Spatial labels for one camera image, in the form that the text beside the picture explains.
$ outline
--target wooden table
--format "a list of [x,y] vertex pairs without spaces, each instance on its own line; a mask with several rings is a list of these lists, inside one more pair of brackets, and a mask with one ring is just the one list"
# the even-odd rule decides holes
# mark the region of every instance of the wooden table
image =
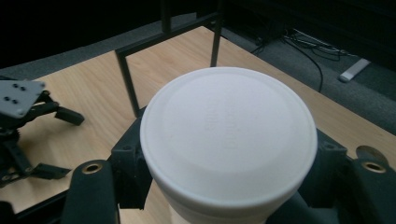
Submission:
[[[198,28],[128,57],[137,97],[146,105],[173,78],[209,66],[213,33]],[[357,116],[272,65],[221,39],[218,66],[253,69],[291,87],[308,105],[317,127],[348,149],[367,145],[380,149],[396,167],[396,136]],[[40,117],[21,128],[20,146],[33,166],[40,162],[74,169],[103,159],[134,121],[115,52],[68,67],[40,80],[61,106],[84,115],[81,126]],[[71,173],[60,180],[27,178],[0,189],[0,200],[20,212],[68,189]],[[121,223],[181,223],[153,182],[146,208],[120,210]]]

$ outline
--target white lid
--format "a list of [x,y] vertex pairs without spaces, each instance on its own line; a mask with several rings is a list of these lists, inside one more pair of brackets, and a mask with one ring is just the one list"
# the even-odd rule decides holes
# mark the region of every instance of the white lid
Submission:
[[317,151],[311,114],[280,81],[236,67],[193,71],[147,106],[148,167],[176,200],[214,207],[269,202],[296,188]]

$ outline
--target bolt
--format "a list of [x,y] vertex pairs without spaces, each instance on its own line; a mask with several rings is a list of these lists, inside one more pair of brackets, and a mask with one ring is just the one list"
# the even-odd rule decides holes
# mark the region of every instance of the bolt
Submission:
[[18,113],[19,115],[24,115],[24,110],[18,109],[18,110],[17,110],[17,113]]

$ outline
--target white plastic container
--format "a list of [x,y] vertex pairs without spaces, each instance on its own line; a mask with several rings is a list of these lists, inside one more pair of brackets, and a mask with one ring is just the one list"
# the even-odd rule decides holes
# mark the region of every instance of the white plastic container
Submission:
[[169,82],[148,104],[140,134],[154,180],[191,223],[264,223],[300,187],[317,152],[301,98],[237,67]]

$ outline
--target metal rod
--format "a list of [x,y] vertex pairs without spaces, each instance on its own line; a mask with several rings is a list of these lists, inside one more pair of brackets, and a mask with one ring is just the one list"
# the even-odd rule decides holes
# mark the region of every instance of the metal rod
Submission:
[[126,90],[128,92],[129,99],[131,101],[132,110],[134,111],[134,116],[138,118],[139,116],[139,103],[137,102],[136,93],[134,91],[134,83],[132,82],[132,76],[129,72],[128,63],[126,62],[126,57],[120,54],[116,54],[119,61],[120,70],[125,83]]
[[215,35],[213,37],[213,46],[212,46],[212,57],[210,60],[211,67],[216,67],[217,62],[218,62],[221,27],[222,27],[223,17],[224,17],[224,5],[225,5],[224,0],[219,0],[219,5],[218,5],[218,13],[219,14],[218,14],[218,18],[216,19]]
[[161,24],[163,33],[171,33],[171,7],[169,0],[161,0]]
[[190,21],[183,25],[180,25],[177,28],[173,29],[172,32],[169,34],[154,35],[152,37],[148,37],[147,39],[137,41],[137,42],[135,42],[131,45],[125,46],[123,48],[116,49],[116,53],[123,57],[137,53],[140,50],[149,48],[149,47],[159,44],[165,40],[173,38],[177,35],[184,34],[190,30],[193,30],[200,26],[206,25],[206,24],[210,23],[211,21],[214,21],[218,15],[219,15],[218,12],[211,13],[211,14],[209,14],[207,16],[203,16],[195,21]]

